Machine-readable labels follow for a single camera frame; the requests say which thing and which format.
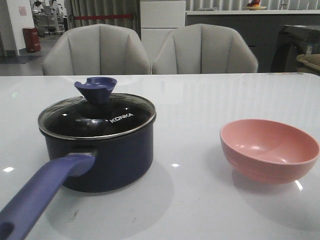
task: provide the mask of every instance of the white cabinet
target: white cabinet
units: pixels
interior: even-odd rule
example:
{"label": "white cabinet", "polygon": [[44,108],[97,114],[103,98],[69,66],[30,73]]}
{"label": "white cabinet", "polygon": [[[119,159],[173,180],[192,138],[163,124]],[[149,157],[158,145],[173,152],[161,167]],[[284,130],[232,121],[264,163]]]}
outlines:
{"label": "white cabinet", "polygon": [[152,63],[167,33],[185,26],[186,1],[141,0],[141,41]]}

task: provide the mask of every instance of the chair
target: chair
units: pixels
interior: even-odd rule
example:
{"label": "chair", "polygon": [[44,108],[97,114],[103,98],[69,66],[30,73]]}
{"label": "chair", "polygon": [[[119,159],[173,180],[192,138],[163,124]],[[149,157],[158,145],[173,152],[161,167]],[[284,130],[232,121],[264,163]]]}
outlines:
{"label": "chair", "polygon": [[142,75],[151,64],[132,29],[94,24],[66,31],[42,64],[43,75]]}
{"label": "chair", "polygon": [[152,63],[153,74],[256,73],[255,55],[234,29],[209,24],[176,28]]}

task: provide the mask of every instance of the glossy tabletop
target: glossy tabletop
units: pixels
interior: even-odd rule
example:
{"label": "glossy tabletop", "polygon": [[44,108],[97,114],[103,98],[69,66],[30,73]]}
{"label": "glossy tabletop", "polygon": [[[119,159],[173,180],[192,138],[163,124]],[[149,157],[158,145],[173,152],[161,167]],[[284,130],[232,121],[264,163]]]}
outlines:
{"label": "glossy tabletop", "polygon": [[[303,178],[261,184],[225,159],[220,128],[269,119],[320,140],[320,78],[302,73],[114,76],[114,92],[152,101],[154,159],[106,193],[61,187],[28,240],[320,239],[320,162]],[[0,208],[49,160],[38,115],[79,96],[86,76],[0,77]]]}

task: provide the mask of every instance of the saucepan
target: saucepan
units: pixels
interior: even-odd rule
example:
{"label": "saucepan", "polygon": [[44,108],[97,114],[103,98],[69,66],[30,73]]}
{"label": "saucepan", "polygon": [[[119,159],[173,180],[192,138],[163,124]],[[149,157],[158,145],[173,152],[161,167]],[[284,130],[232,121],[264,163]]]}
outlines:
{"label": "saucepan", "polygon": [[153,161],[155,106],[113,93],[111,77],[89,77],[74,86],[84,96],[59,101],[38,117],[50,161],[0,212],[0,239],[23,240],[61,185],[86,193],[127,186]]}

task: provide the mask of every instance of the blue lid knob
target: blue lid knob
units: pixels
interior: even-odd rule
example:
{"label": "blue lid knob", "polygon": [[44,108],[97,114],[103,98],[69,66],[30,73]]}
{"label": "blue lid knob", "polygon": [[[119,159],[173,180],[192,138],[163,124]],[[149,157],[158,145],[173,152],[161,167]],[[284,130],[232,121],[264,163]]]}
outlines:
{"label": "blue lid knob", "polygon": [[116,84],[117,80],[112,77],[96,76],[88,77],[85,84],[76,81],[74,86],[89,103],[104,104],[109,100]]}

